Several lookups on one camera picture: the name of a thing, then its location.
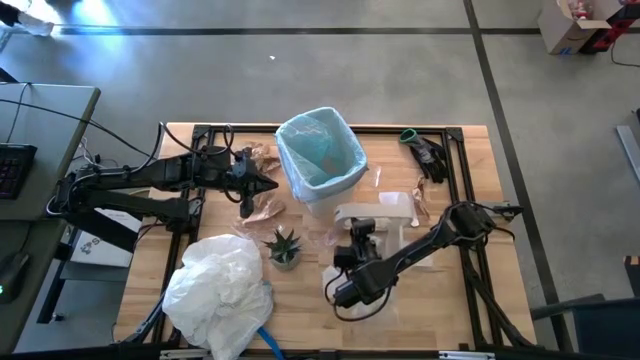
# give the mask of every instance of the blue cable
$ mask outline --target blue cable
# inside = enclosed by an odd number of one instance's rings
[[[267,332],[267,329],[265,329],[263,326],[260,326],[260,328],[258,328],[258,334],[260,334],[260,336],[262,337],[262,340],[264,340],[264,342],[266,342],[267,345],[269,345],[269,347],[273,351],[273,354],[276,356],[276,359],[285,360],[284,355],[282,355],[282,350],[280,350],[280,347],[278,346],[278,343]]]

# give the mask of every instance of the crumpled paper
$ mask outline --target crumpled paper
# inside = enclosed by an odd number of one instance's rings
[[[280,167],[280,158],[278,154],[271,153],[269,145],[250,141],[246,147],[251,148],[251,159],[261,173],[267,174]]]
[[[275,192],[268,191],[253,197],[253,214],[242,220],[242,225],[270,219],[276,214],[284,211],[285,205],[281,200],[276,199]]]
[[[427,202],[424,199],[424,187],[427,183],[427,179],[424,176],[420,176],[418,179],[418,184],[411,190],[411,195],[413,195],[413,204],[418,211],[420,211],[423,215],[427,216],[427,219],[431,218],[429,215],[429,210],[427,210]]]

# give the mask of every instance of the plant pot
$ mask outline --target plant pot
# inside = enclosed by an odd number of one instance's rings
[[[281,263],[274,259],[269,259],[269,261],[271,261],[273,266],[275,266],[276,269],[280,271],[292,270],[294,267],[296,267],[300,263],[300,260],[302,260],[302,254],[299,251],[295,255],[293,255],[293,259],[291,259],[291,261],[289,261],[288,263]]]

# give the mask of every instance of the small potted plant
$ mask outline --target small potted plant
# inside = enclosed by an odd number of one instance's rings
[[[293,230],[291,230],[289,236],[286,238],[279,230],[276,230],[275,235],[276,241],[264,242],[271,252],[269,259],[276,269],[289,271],[296,267],[302,258],[302,254],[300,254],[300,244],[298,244],[300,237],[294,239]]]

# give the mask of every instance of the succulent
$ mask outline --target succulent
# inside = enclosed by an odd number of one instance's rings
[[[293,260],[295,254],[300,252],[300,244],[298,244],[298,240],[300,237],[293,238],[293,230],[289,233],[289,236],[286,238],[280,233],[279,230],[275,231],[276,241],[274,242],[266,242],[263,241],[265,245],[271,250],[271,259],[275,261],[287,264],[289,261]]]

